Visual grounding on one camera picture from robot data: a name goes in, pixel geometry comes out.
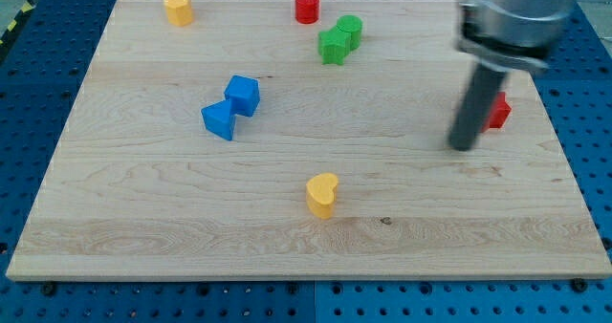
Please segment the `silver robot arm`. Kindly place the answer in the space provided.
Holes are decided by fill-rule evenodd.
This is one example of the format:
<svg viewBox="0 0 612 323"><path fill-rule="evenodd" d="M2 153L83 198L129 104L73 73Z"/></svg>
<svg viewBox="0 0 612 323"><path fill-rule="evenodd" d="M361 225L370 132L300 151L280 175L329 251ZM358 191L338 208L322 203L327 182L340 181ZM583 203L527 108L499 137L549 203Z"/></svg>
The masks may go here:
<svg viewBox="0 0 612 323"><path fill-rule="evenodd" d="M459 0L456 48L490 68L538 74L561 39L574 0Z"/></svg>

